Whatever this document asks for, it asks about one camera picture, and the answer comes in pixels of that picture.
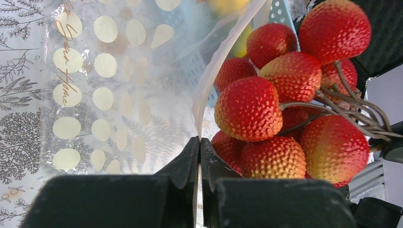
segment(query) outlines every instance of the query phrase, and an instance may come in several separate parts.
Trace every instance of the plastic bag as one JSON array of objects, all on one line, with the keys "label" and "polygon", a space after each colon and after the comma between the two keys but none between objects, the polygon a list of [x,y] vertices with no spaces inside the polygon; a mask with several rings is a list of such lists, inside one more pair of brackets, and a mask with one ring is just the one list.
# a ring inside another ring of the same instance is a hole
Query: plastic bag
[{"label": "plastic bag", "polygon": [[51,3],[42,167],[52,174],[161,169],[200,133],[215,75],[265,2],[220,19],[196,0]]}]

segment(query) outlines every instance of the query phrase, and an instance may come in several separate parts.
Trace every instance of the cream polka dot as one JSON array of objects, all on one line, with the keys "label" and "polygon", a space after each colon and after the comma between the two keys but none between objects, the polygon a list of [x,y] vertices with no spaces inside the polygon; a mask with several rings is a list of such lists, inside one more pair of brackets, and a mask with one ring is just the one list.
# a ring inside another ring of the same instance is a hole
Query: cream polka dot
[{"label": "cream polka dot", "polygon": [[182,0],[155,0],[155,2],[162,10],[172,11],[179,6]]},{"label": "cream polka dot", "polygon": [[63,12],[56,17],[56,28],[67,39],[78,37],[83,32],[83,24],[76,13]]},{"label": "cream polka dot", "polygon": [[145,143],[142,138],[136,137],[133,139],[132,153],[139,163],[142,164],[145,162]]},{"label": "cream polka dot", "polygon": [[112,160],[106,169],[108,174],[120,174],[120,163],[118,160]]},{"label": "cream polka dot", "polygon": [[124,117],[129,118],[133,112],[133,102],[128,93],[124,93],[122,95],[122,99],[120,101],[120,108],[122,110],[122,114]]},{"label": "cream polka dot", "polygon": [[73,117],[62,117],[53,123],[53,133],[60,139],[72,139],[80,134],[81,124]]},{"label": "cream polka dot", "polygon": [[126,36],[132,48],[140,46],[145,41],[146,37],[143,24],[138,20],[130,20],[126,24]]},{"label": "cream polka dot", "polygon": [[105,164],[105,152],[96,149],[91,153],[91,163],[97,172],[101,171]]},{"label": "cream polka dot", "polygon": [[130,82],[132,79],[132,60],[129,56],[123,60],[123,77],[126,82]]},{"label": "cream polka dot", "polygon": [[101,77],[112,77],[116,74],[117,62],[112,55],[101,53],[95,58],[94,68]]},{"label": "cream polka dot", "polygon": [[148,125],[151,121],[151,107],[145,99],[140,101],[138,107],[138,116],[140,123],[144,126]]},{"label": "cream polka dot", "polygon": [[72,48],[60,48],[53,54],[53,63],[64,74],[66,72],[71,74],[79,71],[83,67],[83,62],[81,54]]},{"label": "cream polka dot", "polygon": [[170,39],[172,39],[173,35],[175,34],[175,31],[173,28],[169,25],[162,24],[159,25],[155,29],[153,41],[151,43],[151,48],[157,48],[161,46],[162,44],[168,42]]},{"label": "cream polka dot", "polygon": [[117,25],[109,16],[101,16],[94,22],[96,37],[105,43],[112,43],[117,38]]},{"label": "cream polka dot", "polygon": [[140,57],[136,59],[134,63],[134,78],[139,85],[144,85],[145,79],[147,78],[147,62],[146,57]]},{"label": "cream polka dot", "polygon": [[80,162],[80,153],[74,149],[62,149],[53,156],[53,165],[61,170],[75,168]]},{"label": "cream polka dot", "polygon": [[139,7],[141,0],[126,0],[126,3],[130,6],[130,7]]},{"label": "cream polka dot", "polygon": [[96,139],[105,142],[111,135],[111,127],[108,121],[99,119],[92,123],[91,132]]},{"label": "cream polka dot", "polygon": [[116,146],[119,150],[125,151],[127,146],[127,129],[125,127],[120,127],[116,131]]},{"label": "cream polka dot", "polygon": [[63,107],[74,107],[80,103],[83,95],[81,90],[74,84],[60,84],[53,90],[53,99]]},{"label": "cream polka dot", "polygon": [[109,110],[113,105],[113,93],[106,87],[98,88],[92,95],[92,101],[95,106],[103,111]]}]

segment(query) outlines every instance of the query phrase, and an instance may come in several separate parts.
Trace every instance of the polka dot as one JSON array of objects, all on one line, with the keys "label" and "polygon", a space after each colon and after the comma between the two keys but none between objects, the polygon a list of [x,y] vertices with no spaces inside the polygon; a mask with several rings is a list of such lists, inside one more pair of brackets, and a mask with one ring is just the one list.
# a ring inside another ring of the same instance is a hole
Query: polka dot
[{"label": "polka dot", "polygon": [[138,20],[130,20],[126,24],[126,36],[132,48],[140,46],[146,37],[146,32],[143,24]]},{"label": "polka dot", "polygon": [[94,68],[101,77],[112,77],[116,74],[117,62],[112,55],[101,53],[95,58]]},{"label": "polka dot", "polygon": [[126,82],[130,82],[132,79],[132,60],[129,56],[123,60],[123,77]]},{"label": "polka dot", "polygon": [[101,16],[94,22],[96,37],[105,43],[112,43],[117,38],[117,25],[109,16]]},{"label": "polka dot", "polygon": [[81,132],[81,124],[73,117],[62,117],[53,123],[53,133],[60,139],[72,139]]},{"label": "polka dot", "polygon": [[98,88],[92,95],[95,106],[103,111],[109,110],[113,105],[113,93],[106,87]]},{"label": "polka dot", "polygon": [[134,63],[134,77],[136,79],[136,83],[139,85],[143,85],[145,79],[147,78],[147,62],[146,57],[140,57],[136,59],[136,62]]},{"label": "polka dot", "polygon": [[106,169],[108,174],[120,174],[120,163],[118,160],[112,160]]},{"label": "polka dot", "polygon": [[132,142],[132,153],[139,163],[145,162],[145,143],[140,137],[134,138]]},{"label": "polka dot", "polygon": [[151,121],[151,107],[145,99],[140,101],[138,107],[138,116],[140,123],[144,126],[148,125]]},{"label": "polka dot", "polygon": [[120,108],[124,117],[129,118],[133,112],[133,102],[128,93],[124,93],[120,101]]},{"label": "polka dot", "polygon": [[155,0],[155,2],[162,10],[172,11],[179,6],[182,0]]},{"label": "polka dot", "polygon": [[96,139],[105,142],[111,135],[111,127],[108,121],[99,119],[92,123],[91,132]]},{"label": "polka dot", "polygon": [[53,62],[63,73],[69,74],[79,71],[83,67],[83,57],[72,48],[60,48],[53,54]]},{"label": "polka dot", "polygon": [[61,170],[75,168],[80,162],[80,153],[74,149],[62,149],[53,156],[53,165]]},{"label": "polka dot", "polygon": [[161,46],[162,44],[168,42],[170,39],[172,39],[173,35],[175,34],[175,31],[173,28],[169,25],[162,24],[159,25],[155,29],[154,37],[153,37],[153,42],[151,43],[151,48],[157,48]]},{"label": "polka dot", "polygon": [[126,0],[126,3],[130,6],[130,7],[139,7],[141,0]]},{"label": "polka dot", "polygon": [[127,129],[125,127],[120,127],[116,131],[116,146],[119,150],[125,151],[127,146]]},{"label": "polka dot", "polygon": [[53,99],[63,107],[74,107],[80,103],[83,95],[81,90],[74,84],[60,84],[53,90]]},{"label": "polka dot", "polygon": [[83,32],[83,24],[74,12],[69,15],[67,15],[67,12],[59,14],[56,17],[56,28],[67,39],[76,38]]},{"label": "polka dot", "polygon": [[105,164],[105,153],[102,150],[94,150],[91,153],[91,163],[97,172],[101,171]]}]

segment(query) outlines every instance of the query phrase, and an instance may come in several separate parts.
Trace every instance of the yellow object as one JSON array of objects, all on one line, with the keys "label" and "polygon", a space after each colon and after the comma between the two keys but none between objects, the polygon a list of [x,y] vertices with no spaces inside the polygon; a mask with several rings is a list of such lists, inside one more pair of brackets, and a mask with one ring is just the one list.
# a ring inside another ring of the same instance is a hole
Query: yellow object
[{"label": "yellow object", "polygon": [[231,53],[238,58],[243,58],[246,55],[246,40],[253,29],[251,25],[248,25],[245,30],[241,33],[240,37],[235,42],[231,49]]},{"label": "yellow object", "polygon": [[211,9],[219,17],[225,17],[232,13],[244,12],[249,0],[210,0]]}]

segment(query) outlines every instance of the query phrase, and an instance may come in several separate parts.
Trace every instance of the floral tablecloth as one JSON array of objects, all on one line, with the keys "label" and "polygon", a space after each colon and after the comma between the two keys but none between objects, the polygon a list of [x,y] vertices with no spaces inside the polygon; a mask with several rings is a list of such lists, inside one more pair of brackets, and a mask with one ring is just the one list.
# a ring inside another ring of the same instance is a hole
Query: floral tablecloth
[{"label": "floral tablecloth", "polygon": [[[54,0],[0,0],[0,226],[18,227],[48,178],[40,171],[44,9]],[[288,0],[292,18],[306,0]],[[218,131],[206,108],[202,136]]]}]

